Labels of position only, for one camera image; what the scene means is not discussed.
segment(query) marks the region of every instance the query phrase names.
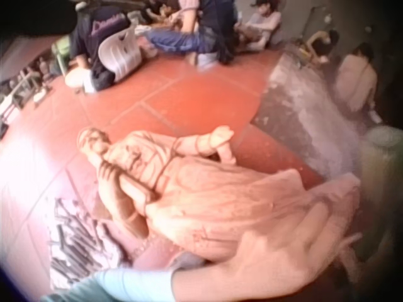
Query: chair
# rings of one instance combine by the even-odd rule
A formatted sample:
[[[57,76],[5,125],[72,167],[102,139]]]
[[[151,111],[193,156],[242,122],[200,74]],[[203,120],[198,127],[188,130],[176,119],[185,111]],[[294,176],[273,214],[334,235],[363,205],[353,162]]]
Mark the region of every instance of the chair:
[[[101,63],[115,73],[115,82],[135,70],[142,61],[134,28],[129,27],[106,38],[98,49]]]

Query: blue jeans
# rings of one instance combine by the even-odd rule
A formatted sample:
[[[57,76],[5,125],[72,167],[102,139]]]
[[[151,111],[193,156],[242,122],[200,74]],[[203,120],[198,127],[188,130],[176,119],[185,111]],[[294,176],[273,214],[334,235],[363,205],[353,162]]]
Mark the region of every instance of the blue jeans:
[[[169,53],[211,53],[215,48],[215,38],[200,31],[182,33],[173,30],[150,30],[145,33],[145,37],[155,47]]]

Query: sculpture head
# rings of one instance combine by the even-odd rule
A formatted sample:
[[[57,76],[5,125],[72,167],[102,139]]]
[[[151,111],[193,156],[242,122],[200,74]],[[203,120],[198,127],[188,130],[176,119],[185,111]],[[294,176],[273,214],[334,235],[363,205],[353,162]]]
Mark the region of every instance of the sculpture head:
[[[110,145],[108,135],[96,128],[82,130],[77,138],[78,149],[87,157],[92,155],[102,157],[109,150]]]

